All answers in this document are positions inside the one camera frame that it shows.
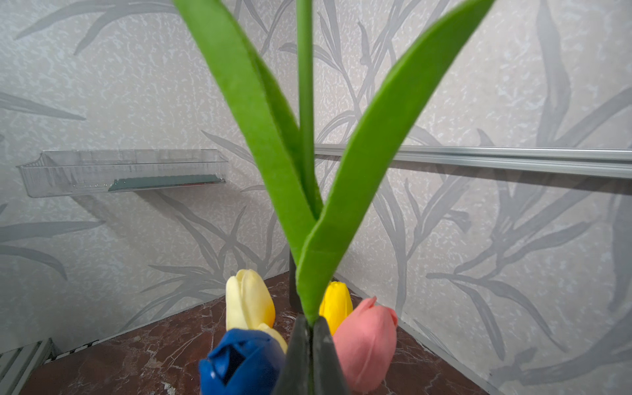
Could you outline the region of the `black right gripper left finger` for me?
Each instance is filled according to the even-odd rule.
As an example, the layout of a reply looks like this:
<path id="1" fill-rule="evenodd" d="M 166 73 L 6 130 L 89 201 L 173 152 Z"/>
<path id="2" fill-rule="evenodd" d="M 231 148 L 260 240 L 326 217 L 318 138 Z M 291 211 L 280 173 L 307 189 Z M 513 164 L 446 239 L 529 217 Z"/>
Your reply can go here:
<path id="1" fill-rule="evenodd" d="M 286 361 L 273 390 L 274 395 L 309 395 L 313 393 L 312 329 L 304 315 L 296 318 Z"/>

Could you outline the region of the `cream white tulip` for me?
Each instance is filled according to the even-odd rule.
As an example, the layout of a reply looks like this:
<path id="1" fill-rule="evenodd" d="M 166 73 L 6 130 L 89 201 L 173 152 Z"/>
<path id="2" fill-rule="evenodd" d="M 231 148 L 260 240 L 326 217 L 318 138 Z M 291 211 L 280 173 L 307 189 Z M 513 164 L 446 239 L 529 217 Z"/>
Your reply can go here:
<path id="1" fill-rule="evenodd" d="M 262 324 L 272 328 L 276 310 L 263 278 L 252 269 L 241 269 L 225 285 L 225 327 L 259 329 Z"/>

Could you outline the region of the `yellow tulip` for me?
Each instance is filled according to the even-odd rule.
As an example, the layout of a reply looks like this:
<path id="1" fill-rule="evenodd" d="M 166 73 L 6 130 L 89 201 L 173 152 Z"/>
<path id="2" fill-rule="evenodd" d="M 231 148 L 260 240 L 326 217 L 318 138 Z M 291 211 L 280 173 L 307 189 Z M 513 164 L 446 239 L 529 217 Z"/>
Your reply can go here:
<path id="1" fill-rule="evenodd" d="M 340 281 L 331 281 L 319 307 L 319 315 L 326 319 L 332 336 L 352 311 L 352 299 L 347 285 Z"/>

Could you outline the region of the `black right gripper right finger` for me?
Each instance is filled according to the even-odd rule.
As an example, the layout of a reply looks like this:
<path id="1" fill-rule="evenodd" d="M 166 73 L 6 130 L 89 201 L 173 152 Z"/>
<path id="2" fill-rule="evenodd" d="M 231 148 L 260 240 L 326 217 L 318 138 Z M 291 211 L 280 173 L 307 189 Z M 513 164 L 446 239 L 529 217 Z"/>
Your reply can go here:
<path id="1" fill-rule="evenodd" d="M 313 327 L 312 375 L 315 395 L 351 393 L 340 366 L 328 322 L 324 317 L 319 317 Z"/>

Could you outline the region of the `pink tulip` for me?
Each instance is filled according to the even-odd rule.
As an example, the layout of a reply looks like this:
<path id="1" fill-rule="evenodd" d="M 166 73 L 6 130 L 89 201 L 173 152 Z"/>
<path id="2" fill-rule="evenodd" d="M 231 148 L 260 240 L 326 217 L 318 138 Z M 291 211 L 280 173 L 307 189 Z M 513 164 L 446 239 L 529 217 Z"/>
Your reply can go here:
<path id="1" fill-rule="evenodd" d="M 333 336 L 337 357 L 350 390 L 374 391 L 385 379 L 397 348 L 395 310 L 364 299 Z"/>

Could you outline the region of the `blue tulip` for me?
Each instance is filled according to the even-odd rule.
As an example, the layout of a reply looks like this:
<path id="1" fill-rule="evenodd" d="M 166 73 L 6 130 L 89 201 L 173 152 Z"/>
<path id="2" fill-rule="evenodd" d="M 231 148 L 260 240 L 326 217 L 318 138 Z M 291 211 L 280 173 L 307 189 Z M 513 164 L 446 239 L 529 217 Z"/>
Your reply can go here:
<path id="1" fill-rule="evenodd" d="M 198 365 L 202 394 L 270 394 L 285 365 L 279 342 L 259 330 L 232 329 Z"/>

